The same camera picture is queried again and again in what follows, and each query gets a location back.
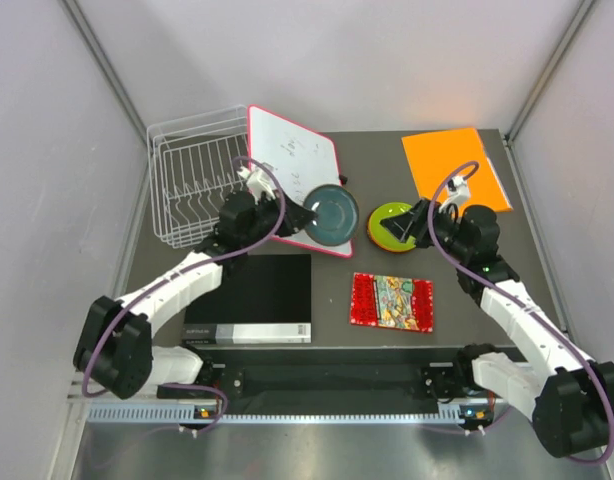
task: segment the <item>white wall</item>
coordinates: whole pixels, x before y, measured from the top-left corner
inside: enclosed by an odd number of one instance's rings
[[[147,124],[258,103],[321,130],[506,130],[572,0],[80,0]]]
[[[0,479],[46,473],[144,162],[59,3],[0,2]]]
[[[614,2],[598,2],[517,141],[579,343],[614,361]]]

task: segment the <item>green plate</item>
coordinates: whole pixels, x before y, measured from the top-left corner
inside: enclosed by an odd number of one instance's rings
[[[372,212],[367,221],[367,234],[380,248],[393,253],[404,253],[416,247],[414,237],[409,237],[406,243],[400,243],[380,224],[385,218],[395,217],[405,213],[411,205],[403,202],[391,202],[381,205]]]

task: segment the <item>orange folder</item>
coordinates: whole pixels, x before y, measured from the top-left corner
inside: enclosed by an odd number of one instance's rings
[[[452,170],[469,160],[476,160],[480,168],[467,181],[471,198],[461,207],[460,214],[469,205],[486,205],[496,212],[512,209],[475,128],[403,137],[403,147],[419,196],[431,198]],[[446,198],[445,189],[439,201],[442,203]]]

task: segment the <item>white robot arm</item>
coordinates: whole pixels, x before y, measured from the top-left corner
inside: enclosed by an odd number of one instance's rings
[[[532,422],[553,456],[607,444],[607,409],[588,372],[602,384],[614,416],[614,364],[598,364],[571,345],[531,299],[498,253],[500,229],[491,209],[472,205],[458,217],[458,207],[470,196],[467,178],[455,176],[447,182],[448,199],[442,205],[421,199],[408,212],[381,221],[399,241],[414,237],[417,248],[434,245],[433,222],[436,246],[457,267],[463,291],[505,330],[531,366],[518,367],[493,345],[468,345],[454,360],[457,383],[505,399]]]
[[[176,313],[229,278],[245,261],[246,255],[236,256],[237,252],[268,236],[279,221],[280,201],[269,177],[257,167],[241,167],[238,174],[249,191],[226,198],[213,233],[181,263],[135,292],[116,300],[101,297],[92,304],[73,359],[86,378],[121,399],[145,386],[191,384],[198,379],[203,367],[198,352],[153,347],[152,339]],[[302,230],[315,216],[283,197],[284,215],[276,230],[281,237]],[[101,341],[117,320],[111,335]]]

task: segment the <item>white dish rack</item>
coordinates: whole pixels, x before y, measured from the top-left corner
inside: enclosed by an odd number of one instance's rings
[[[237,106],[147,129],[154,233],[173,248],[211,233],[231,192],[244,188],[231,160],[247,155],[247,109]]]

